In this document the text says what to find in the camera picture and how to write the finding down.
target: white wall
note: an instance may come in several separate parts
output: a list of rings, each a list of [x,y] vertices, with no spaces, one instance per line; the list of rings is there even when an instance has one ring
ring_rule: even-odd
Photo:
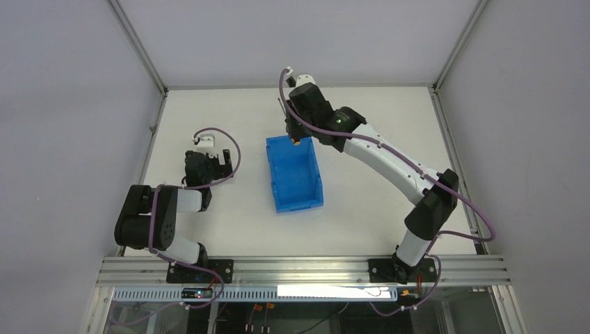
[[[77,333],[159,102],[105,1],[0,10],[0,328]]]
[[[530,333],[590,326],[590,3],[491,1],[442,87]]]
[[[424,84],[477,0],[121,0],[169,86]]]

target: robotic arm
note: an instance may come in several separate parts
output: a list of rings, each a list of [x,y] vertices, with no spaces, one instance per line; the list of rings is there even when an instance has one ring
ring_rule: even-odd
[[[293,144],[298,145],[302,138],[308,136],[318,138],[321,144],[331,145],[339,152],[347,153],[373,168],[414,204],[414,209],[404,220],[408,228],[404,239],[392,256],[395,278],[404,283],[424,257],[443,223],[453,212],[456,207],[456,197],[424,179],[423,175],[418,174],[402,159],[384,150],[382,145],[388,145],[401,152],[382,139],[381,135],[359,113],[347,106],[333,110],[312,76],[304,74],[296,78],[289,67],[286,82],[294,89],[286,101],[287,106],[281,105],[284,107],[286,130]],[[313,131],[298,122],[291,112],[296,113],[313,127],[331,132],[368,136],[376,139],[380,144],[370,143],[360,138],[333,136]],[[444,173],[438,173],[418,161],[408,159],[415,165],[421,166],[425,173],[437,175],[438,181],[445,186],[453,190],[458,189],[459,178],[452,170],[447,169]]]

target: blue tray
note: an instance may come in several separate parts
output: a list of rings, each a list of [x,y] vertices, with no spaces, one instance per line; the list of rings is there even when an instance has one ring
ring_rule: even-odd
[[[266,155],[271,165],[271,186],[277,213],[324,205],[324,191],[312,139],[291,143],[289,136],[266,139]]]

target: table surface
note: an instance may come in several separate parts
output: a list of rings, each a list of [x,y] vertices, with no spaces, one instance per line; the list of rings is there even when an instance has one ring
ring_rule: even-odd
[[[406,154],[443,171],[450,163],[425,87],[322,88],[334,108],[350,106]],[[180,184],[184,152],[193,134],[219,127],[235,137],[242,152],[235,177],[212,188],[206,212],[178,214],[177,232],[222,256],[321,256],[391,254],[406,231],[413,206],[362,162],[314,140],[324,206],[276,214],[265,139],[285,134],[278,90],[271,88],[170,91],[150,157],[145,183]],[[216,134],[216,149],[231,141]],[[469,233],[458,206],[443,226]],[[130,250],[126,255],[145,255]],[[475,254],[473,242],[445,236],[438,254]]]

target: black cable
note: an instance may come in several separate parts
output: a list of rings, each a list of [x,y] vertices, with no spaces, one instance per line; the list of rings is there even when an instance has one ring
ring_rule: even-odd
[[[301,331],[301,332],[299,332],[299,333],[297,333],[297,334],[304,334],[304,333],[307,333],[307,332],[311,331],[313,328],[316,328],[316,327],[318,327],[318,326],[319,326],[321,323],[323,323],[324,321],[326,321],[326,320],[330,319],[331,317],[333,317],[333,316],[335,316],[335,315],[338,315],[338,314],[340,314],[340,313],[344,312],[344,310],[346,310],[346,308],[347,308],[348,306],[349,306],[349,303],[346,303],[346,305],[345,305],[345,306],[344,306],[344,307],[343,307],[343,308],[342,308],[340,311],[334,311],[333,313],[330,313],[330,314],[329,314],[327,317],[325,317],[325,318],[323,318],[322,320],[320,320],[320,321],[319,321],[318,323],[316,323],[314,326],[311,326],[311,327],[309,327],[308,329],[306,329],[306,330],[304,330],[304,331]]]

